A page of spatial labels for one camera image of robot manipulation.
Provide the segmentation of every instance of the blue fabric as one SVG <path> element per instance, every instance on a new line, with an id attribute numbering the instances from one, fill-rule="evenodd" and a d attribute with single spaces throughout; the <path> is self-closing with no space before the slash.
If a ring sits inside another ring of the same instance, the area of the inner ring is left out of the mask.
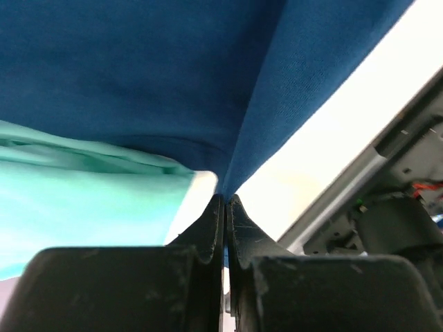
<path id="1" fill-rule="evenodd" d="M 0 0 L 0 120 L 211 170 L 230 196 L 411 2 Z"/>

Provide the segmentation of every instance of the teal fabric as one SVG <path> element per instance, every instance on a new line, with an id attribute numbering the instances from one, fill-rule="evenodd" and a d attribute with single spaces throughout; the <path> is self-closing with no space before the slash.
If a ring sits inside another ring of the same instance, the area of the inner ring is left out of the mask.
<path id="1" fill-rule="evenodd" d="M 194 172 L 0 121 L 0 279 L 51 246 L 163 244 Z"/>

